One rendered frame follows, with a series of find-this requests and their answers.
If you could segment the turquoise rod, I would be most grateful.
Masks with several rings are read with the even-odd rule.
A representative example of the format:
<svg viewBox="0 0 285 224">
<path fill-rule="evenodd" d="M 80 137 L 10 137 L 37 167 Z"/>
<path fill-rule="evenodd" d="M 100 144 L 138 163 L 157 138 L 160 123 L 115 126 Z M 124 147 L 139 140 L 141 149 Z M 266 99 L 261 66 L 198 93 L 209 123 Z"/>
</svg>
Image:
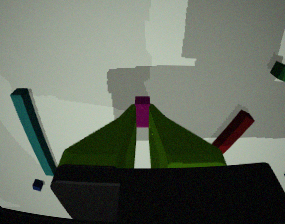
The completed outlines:
<svg viewBox="0 0 285 224">
<path fill-rule="evenodd" d="M 23 129 L 45 175 L 54 176 L 57 167 L 41 130 L 28 88 L 17 88 L 10 96 Z"/>
</svg>

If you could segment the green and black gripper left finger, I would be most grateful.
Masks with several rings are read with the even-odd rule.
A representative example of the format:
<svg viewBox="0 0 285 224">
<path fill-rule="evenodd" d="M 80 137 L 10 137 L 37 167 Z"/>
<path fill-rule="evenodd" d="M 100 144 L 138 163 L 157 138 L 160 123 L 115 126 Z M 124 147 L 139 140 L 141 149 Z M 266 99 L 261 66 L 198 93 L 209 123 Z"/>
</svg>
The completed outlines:
<svg viewBox="0 0 285 224">
<path fill-rule="evenodd" d="M 64 164 L 134 168 L 136 151 L 136 106 L 64 150 Z"/>
</svg>

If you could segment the magenta rectangular block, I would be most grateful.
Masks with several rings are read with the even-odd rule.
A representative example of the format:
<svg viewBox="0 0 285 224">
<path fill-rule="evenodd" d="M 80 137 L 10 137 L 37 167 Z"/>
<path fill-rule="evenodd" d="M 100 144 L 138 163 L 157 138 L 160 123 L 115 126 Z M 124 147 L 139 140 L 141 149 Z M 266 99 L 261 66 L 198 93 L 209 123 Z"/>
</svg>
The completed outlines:
<svg viewBox="0 0 285 224">
<path fill-rule="evenodd" d="M 135 96 L 136 127 L 149 127 L 150 96 Z"/>
</svg>

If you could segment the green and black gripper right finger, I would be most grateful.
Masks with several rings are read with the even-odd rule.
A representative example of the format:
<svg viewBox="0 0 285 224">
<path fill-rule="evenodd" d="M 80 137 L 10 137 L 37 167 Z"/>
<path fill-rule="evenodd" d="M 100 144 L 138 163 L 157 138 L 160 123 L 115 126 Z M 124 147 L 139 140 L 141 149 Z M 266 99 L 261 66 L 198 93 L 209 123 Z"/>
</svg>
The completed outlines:
<svg viewBox="0 0 285 224">
<path fill-rule="evenodd" d="M 149 106 L 149 150 L 151 168 L 225 166 L 219 148 Z"/>
</svg>

